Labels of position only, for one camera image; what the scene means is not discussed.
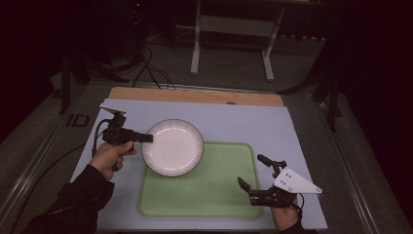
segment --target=human hand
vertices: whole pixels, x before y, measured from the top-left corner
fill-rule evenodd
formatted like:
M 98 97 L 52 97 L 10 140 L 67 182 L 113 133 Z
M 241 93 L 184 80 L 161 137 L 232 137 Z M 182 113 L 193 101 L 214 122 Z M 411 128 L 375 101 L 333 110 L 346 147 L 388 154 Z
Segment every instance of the human hand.
M 298 211 L 293 207 L 287 208 L 275 208 L 272 207 L 271 213 L 273 214 L 274 224 L 277 230 L 284 231 L 291 227 L 298 221 Z
M 116 165 L 118 169 L 122 169 L 124 156 L 136 153 L 136 150 L 129 151 L 132 146 L 132 141 L 117 146 L 104 142 L 89 164 L 100 171 L 106 180 L 110 180 L 113 177 L 113 165 Z

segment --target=white plate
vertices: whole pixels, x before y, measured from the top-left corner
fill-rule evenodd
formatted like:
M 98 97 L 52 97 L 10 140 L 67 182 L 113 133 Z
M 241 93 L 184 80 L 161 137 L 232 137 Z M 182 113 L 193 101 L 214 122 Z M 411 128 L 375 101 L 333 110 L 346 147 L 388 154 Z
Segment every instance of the white plate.
M 190 123 L 168 119 L 154 125 L 148 133 L 152 143 L 142 143 L 143 159 L 150 169 L 162 176 L 182 176 L 201 161 L 204 141 Z

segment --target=white table leg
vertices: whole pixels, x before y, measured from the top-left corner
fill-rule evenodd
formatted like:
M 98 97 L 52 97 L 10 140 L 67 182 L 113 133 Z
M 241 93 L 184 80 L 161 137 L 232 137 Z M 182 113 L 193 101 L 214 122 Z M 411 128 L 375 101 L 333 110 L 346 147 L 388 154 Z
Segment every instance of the white table leg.
M 273 50 L 274 42 L 277 39 L 277 33 L 279 32 L 280 25 L 282 23 L 282 16 L 283 16 L 284 11 L 285 11 L 285 8 L 280 9 L 279 15 L 277 17 L 277 21 L 274 23 L 273 32 L 271 33 L 270 43 L 267 47 L 267 50 L 264 50 L 262 52 L 262 59 L 263 59 L 263 62 L 264 62 L 265 75 L 267 77 L 268 82 L 275 81 L 274 73 L 273 73 L 273 67 L 271 66 L 271 61 L 270 61 L 270 54 L 271 54 L 271 51 Z
M 197 1 L 197 18 L 195 20 L 195 46 L 192 55 L 191 75 L 198 74 L 198 66 L 200 64 L 200 17 L 201 17 L 201 1 Z

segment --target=black cable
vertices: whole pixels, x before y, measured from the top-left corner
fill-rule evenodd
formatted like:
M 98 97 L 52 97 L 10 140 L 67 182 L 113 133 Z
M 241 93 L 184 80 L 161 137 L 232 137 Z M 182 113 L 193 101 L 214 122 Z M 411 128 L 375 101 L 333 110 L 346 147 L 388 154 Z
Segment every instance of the black cable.
M 152 59 L 152 50 L 149 49 L 149 52 L 150 52 L 150 54 L 149 54 L 148 62 L 150 62 L 151 59 Z M 137 79 L 139 79 L 139 77 L 140 77 L 140 75 L 142 74 L 142 72 L 143 72 L 143 71 L 147 68 L 147 66 L 148 66 L 148 62 L 145 62 L 143 56 L 142 56 L 142 60 L 143 60 L 144 65 L 143 65 L 142 69 L 139 71 L 139 73 L 137 73 L 136 77 L 134 78 L 133 83 L 132 83 L 132 85 L 131 85 L 132 87 L 134 87 Z
M 152 69 L 153 71 L 158 72 L 160 75 L 162 75 L 166 80 L 167 80 L 167 88 L 169 88 L 169 84 L 171 84 L 173 86 L 173 88 L 176 90 L 175 86 L 173 85 L 173 82 L 169 79 L 168 74 L 165 71 L 162 71 L 158 68 L 155 67 L 155 65 L 153 65 L 152 63 L 148 63 L 149 64 L 149 69 Z
M 24 211 L 25 206 L 27 205 L 29 198 L 31 197 L 31 195 L 33 194 L 34 190 L 36 189 L 36 186 L 39 184 L 39 182 L 42 180 L 42 178 L 46 175 L 46 173 L 49 172 L 49 170 L 54 167 L 58 162 L 60 162 L 60 160 L 62 160 L 63 158 L 65 158 L 66 156 L 70 155 L 71 153 L 75 152 L 76 150 L 82 148 L 83 146 L 85 146 L 86 144 L 83 143 L 73 149 L 71 149 L 70 151 L 68 151 L 67 153 L 63 154 L 62 156 L 60 156 L 57 160 L 55 160 L 37 179 L 37 181 L 33 184 L 32 189 L 30 190 L 30 192 L 27 194 L 27 197 L 24 200 L 24 203 L 21 205 L 21 208 L 19 210 L 18 216 L 16 217 L 15 223 L 13 224 L 12 230 L 11 230 L 11 234 L 13 234 L 16 230 L 16 227 L 18 226 L 18 222 L 19 219 Z
M 300 194 L 301 198 L 303 199 L 303 204 L 301 204 L 301 209 L 303 209 L 303 207 L 304 207 L 304 196 L 301 193 L 299 193 L 299 194 Z
M 151 50 L 148 46 L 145 45 L 145 48 L 146 48 L 147 50 L 149 50 L 149 52 L 151 53 L 151 55 L 153 55 L 152 50 Z M 175 89 L 175 86 L 173 85 L 172 81 L 169 79 L 169 76 L 168 76 L 168 74 L 167 74 L 166 72 L 161 71 L 161 70 L 159 70 L 158 68 L 156 68 L 156 67 L 150 62 L 150 60 L 148 60 L 147 64 L 148 64 L 148 68 L 149 68 L 149 69 L 152 69 L 152 70 L 158 72 L 159 74 L 161 74 L 162 76 L 164 76 L 164 78 L 167 80 L 167 88 L 169 87 L 169 83 L 171 83 L 172 86 L 173 86 L 173 88 Z
M 97 138 L 100 136 L 100 134 L 99 134 L 99 129 L 100 129 L 100 126 L 103 124 L 103 123 L 110 123 L 110 120 L 108 120 L 108 119 L 104 119 L 104 120 L 101 120 L 98 124 L 97 124 L 97 126 L 96 126 L 96 129 L 94 130 L 94 147 L 92 147 L 92 157 L 95 155 L 95 153 L 96 153 L 96 142 L 97 142 Z
M 151 76 L 152 80 L 155 82 L 155 84 L 158 86 L 159 89 L 161 89 L 161 86 L 159 85 L 158 81 L 155 79 L 154 75 L 152 74 L 151 69 L 148 67 L 148 62 L 145 62 L 146 69 L 149 72 L 149 75 Z

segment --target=green cutting board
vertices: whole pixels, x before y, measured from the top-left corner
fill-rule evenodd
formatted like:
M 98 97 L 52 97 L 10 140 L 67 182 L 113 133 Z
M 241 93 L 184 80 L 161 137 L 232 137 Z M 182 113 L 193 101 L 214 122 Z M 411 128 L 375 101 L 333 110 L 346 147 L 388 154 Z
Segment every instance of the green cutting board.
M 245 143 L 204 142 L 198 166 L 186 175 L 166 177 L 146 167 L 138 210 L 146 216 L 257 217 L 238 176 L 258 189 L 252 148 Z

